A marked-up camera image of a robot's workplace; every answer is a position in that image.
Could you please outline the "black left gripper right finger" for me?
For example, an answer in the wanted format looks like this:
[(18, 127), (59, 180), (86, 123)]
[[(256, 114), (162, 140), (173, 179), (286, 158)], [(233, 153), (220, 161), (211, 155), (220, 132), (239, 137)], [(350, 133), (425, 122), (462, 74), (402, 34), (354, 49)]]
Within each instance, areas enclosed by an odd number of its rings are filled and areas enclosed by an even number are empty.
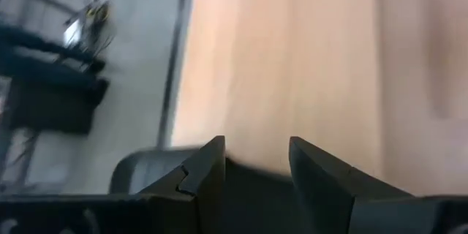
[(290, 138), (289, 163), (295, 192), (314, 233), (347, 233), (356, 200), (411, 196), (301, 137)]

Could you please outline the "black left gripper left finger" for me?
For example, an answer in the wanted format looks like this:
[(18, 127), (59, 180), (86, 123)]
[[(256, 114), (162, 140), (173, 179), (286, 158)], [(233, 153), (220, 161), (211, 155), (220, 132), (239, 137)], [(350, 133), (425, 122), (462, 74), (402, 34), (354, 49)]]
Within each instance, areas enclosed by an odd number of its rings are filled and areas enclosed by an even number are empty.
[(221, 232), (225, 137), (218, 135), (141, 191), (146, 214), (140, 233)]

